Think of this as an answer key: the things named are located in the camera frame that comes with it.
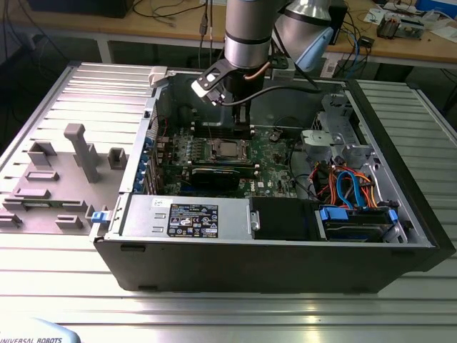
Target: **white label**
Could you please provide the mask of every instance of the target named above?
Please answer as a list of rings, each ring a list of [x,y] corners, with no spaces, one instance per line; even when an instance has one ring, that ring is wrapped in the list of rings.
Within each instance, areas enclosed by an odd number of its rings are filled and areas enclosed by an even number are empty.
[[[152,200],[152,207],[170,207],[172,203],[173,199],[154,198]]]

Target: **side panel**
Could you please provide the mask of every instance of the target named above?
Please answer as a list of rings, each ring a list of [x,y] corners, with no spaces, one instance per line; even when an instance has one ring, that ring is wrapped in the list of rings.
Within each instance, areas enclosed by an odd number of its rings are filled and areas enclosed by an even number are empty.
[[[430,208],[425,196],[419,189],[411,172],[405,165],[405,162],[398,153],[391,138],[387,134],[386,129],[379,120],[359,84],[357,81],[351,80],[347,82],[347,85],[360,112],[358,115],[363,118],[370,130],[374,140],[372,144],[377,145],[382,151],[383,156],[380,156],[380,158],[384,159],[385,163],[389,165],[393,176],[398,182],[401,191],[428,239],[439,248],[427,262],[424,262],[418,266],[417,269],[414,269],[422,272],[428,271],[454,254],[456,249],[452,245],[451,240],[448,238],[435,213]]]
[[[131,291],[374,293],[435,249],[95,243]]]

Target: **desk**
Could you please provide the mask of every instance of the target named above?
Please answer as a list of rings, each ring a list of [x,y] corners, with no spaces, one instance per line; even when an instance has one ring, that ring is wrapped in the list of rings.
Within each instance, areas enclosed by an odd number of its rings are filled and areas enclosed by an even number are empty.
[[[15,30],[26,34],[38,34],[39,31],[31,26],[30,21],[18,7],[17,0],[10,1],[10,19],[14,23]],[[155,6],[168,4],[167,0],[154,0]],[[356,26],[364,35],[374,38],[375,44],[368,60],[376,63],[404,64],[410,66],[427,66],[435,68],[457,67],[457,44],[447,41],[435,34],[426,32],[421,41],[412,39],[380,39],[376,36],[376,25],[365,23],[357,19],[357,15],[363,10],[374,7],[371,0],[348,0],[350,10]],[[180,11],[189,7],[197,6],[199,0],[188,0],[185,4],[173,9],[166,9],[163,13]],[[139,4],[138,11],[150,14],[149,1]],[[109,41],[129,41],[146,44],[167,44],[179,46],[199,45],[199,24],[203,8],[195,9],[176,16],[176,28],[159,23],[153,19],[141,17],[130,12],[123,19],[104,18],[100,16],[82,16],[78,14],[57,14],[48,12],[29,13],[33,20],[50,36],[71,36],[84,39],[94,39],[99,46],[101,60],[104,63],[112,63],[113,58],[109,48]],[[225,6],[214,6],[214,48],[220,49],[224,45],[225,32]],[[208,37],[204,46],[208,47]],[[337,44],[329,46],[323,55],[327,58],[326,65],[321,76],[331,77],[337,61],[349,54],[352,46],[346,35],[341,34]]]
[[[105,18],[80,14],[61,14],[32,11],[26,0],[21,0],[31,18],[49,36],[66,36],[82,39],[93,39],[99,46],[101,60],[112,63],[113,57],[109,48],[110,41],[127,41],[145,44],[163,44],[177,46],[198,46],[200,42],[199,27],[203,8],[194,9],[176,16],[176,27],[159,23],[151,18],[139,16],[130,11],[125,18]],[[0,14],[3,13],[4,0],[0,0]],[[169,0],[154,0],[154,6],[169,4]],[[188,0],[184,4],[171,9],[159,10],[161,14],[173,13],[190,7],[198,6],[199,0]],[[137,6],[140,13],[151,14],[149,1]],[[214,44],[213,48],[224,46],[225,6],[214,6]],[[9,17],[17,32],[24,34],[40,34],[32,26],[18,5],[17,0],[9,2]],[[209,47],[209,36],[205,37],[204,47]]]
[[[375,39],[371,55],[368,58],[369,62],[446,69],[457,67],[457,44],[429,31],[424,33],[422,40],[379,38],[376,36],[377,25],[363,21],[366,15],[365,11],[374,8],[374,3],[371,0],[348,0],[347,2],[354,24],[361,31],[361,34]],[[347,15],[345,21],[351,22]],[[329,46],[324,54],[327,61],[321,76],[331,77],[336,63],[347,58],[343,55],[346,54],[347,56],[351,51],[352,46],[349,44],[346,34],[341,33],[336,44]]]

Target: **cpu socket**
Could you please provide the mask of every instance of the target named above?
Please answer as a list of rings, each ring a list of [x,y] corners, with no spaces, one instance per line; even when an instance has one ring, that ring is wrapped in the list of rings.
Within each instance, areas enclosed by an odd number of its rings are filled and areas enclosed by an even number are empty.
[[[209,141],[211,159],[216,161],[248,161],[248,142],[233,139],[212,139]]]

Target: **warning label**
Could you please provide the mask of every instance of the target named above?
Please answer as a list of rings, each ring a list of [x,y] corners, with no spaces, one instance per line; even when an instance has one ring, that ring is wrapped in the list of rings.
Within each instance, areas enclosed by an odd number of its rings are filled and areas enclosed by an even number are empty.
[[[170,237],[217,238],[217,205],[172,204],[167,234]]]

